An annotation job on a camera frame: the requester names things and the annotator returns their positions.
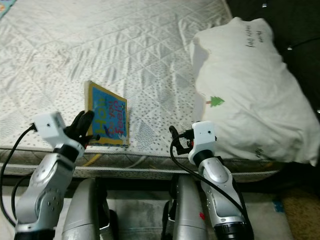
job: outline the blue book cover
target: blue book cover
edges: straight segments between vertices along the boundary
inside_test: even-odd
[[[92,81],[85,83],[84,96],[85,110],[94,112],[88,135],[100,135],[100,140],[90,145],[128,146],[127,100]]]

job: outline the floor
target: floor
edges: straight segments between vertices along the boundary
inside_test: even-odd
[[[21,187],[17,199],[25,190]],[[4,204],[10,210],[12,187],[4,187]],[[244,193],[248,215],[254,230],[255,240],[293,240],[286,215],[281,204],[273,194]],[[109,191],[108,204],[118,215],[119,236],[121,240],[160,240],[162,231],[162,213],[169,195],[155,191]],[[61,239],[64,219],[70,198],[64,200],[63,210],[56,228],[55,240]],[[209,237],[215,240],[214,233],[209,229]],[[13,240],[14,229],[0,215],[0,240]]]

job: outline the pillow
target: pillow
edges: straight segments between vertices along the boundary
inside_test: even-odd
[[[194,120],[213,121],[222,158],[315,165],[320,125],[272,40],[261,18],[235,17],[195,35]]]

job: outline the red dot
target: red dot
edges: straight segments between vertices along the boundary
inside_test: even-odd
[[[199,213],[199,216],[200,216],[200,218],[202,218],[202,220],[205,220],[205,215],[204,215],[203,212],[200,212],[200,213]]]

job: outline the mattress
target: mattress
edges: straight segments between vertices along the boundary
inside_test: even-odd
[[[230,19],[222,0],[17,1],[0,20],[1,161],[34,115],[59,111],[69,125],[91,80],[127,99],[130,146],[89,146],[77,165],[103,153],[95,167],[113,177],[141,156],[144,175],[177,171],[169,126],[180,132],[193,123],[190,41]],[[29,133],[6,173],[31,171],[51,150]],[[88,171],[79,176],[97,173]]]

